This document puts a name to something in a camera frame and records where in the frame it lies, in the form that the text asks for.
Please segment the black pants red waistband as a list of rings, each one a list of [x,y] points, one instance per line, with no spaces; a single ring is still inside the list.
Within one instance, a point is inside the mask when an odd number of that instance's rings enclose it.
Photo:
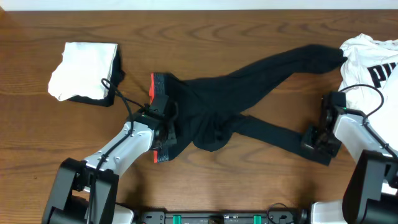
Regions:
[[[154,160],[171,161],[189,144],[217,151],[233,133],[238,133],[327,166],[331,157],[302,148],[302,134],[242,112],[292,74],[327,73],[346,60],[341,49],[312,44],[258,60],[220,77],[180,80],[171,73],[153,73],[150,96],[167,95],[176,102],[178,114],[174,121],[176,144],[155,150]]]

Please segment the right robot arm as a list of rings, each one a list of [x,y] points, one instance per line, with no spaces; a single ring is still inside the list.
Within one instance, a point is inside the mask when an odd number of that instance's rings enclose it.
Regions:
[[[397,155],[368,123],[362,111],[346,106],[346,95],[322,97],[317,127],[310,126],[301,148],[315,161],[329,163],[345,146],[356,162],[344,197],[315,202],[297,223],[397,223]]]

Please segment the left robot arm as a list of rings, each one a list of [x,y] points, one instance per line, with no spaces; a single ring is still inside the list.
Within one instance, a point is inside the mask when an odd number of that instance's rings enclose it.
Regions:
[[[82,161],[64,160],[55,176],[42,223],[133,223],[134,211],[116,203],[119,178],[142,154],[177,142],[178,104],[167,95],[130,113],[122,130]]]

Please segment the folded black garment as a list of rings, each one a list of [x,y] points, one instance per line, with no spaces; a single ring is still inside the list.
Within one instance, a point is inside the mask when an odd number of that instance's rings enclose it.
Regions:
[[[109,80],[112,84],[118,87],[118,85],[124,80],[124,77],[125,77],[125,72],[122,70],[122,59],[121,59],[120,49],[118,47],[116,50],[116,55],[113,59],[111,77],[109,78]],[[86,96],[74,96],[68,100],[88,105],[109,107],[114,104],[115,96],[116,92],[114,90],[111,90],[110,93],[108,93],[108,95],[102,100],[94,100]]]

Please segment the white printed t-shirt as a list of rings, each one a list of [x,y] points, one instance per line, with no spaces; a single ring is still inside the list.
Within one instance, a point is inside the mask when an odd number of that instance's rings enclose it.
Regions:
[[[368,115],[368,123],[397,154],[397,41],[359,34],[342,43],[346,62],[340,90],[349,109]]]

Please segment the folded white cloth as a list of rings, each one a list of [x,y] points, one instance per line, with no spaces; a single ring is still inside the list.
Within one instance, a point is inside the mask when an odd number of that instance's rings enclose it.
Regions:
[[[50,78],[48,92],[58,101],[74,96],[105,99],[108,90],[101,80],[111,78],[117,49],[114,43],[67,42],[62,62]]]

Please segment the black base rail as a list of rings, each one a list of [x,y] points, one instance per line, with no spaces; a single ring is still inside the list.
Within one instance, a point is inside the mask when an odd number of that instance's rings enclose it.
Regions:
[[[272,209],[271,211],[243,213],[194,213],[194,212],[141,212],[133,224],[303,224],[307,223],[306,211]]]

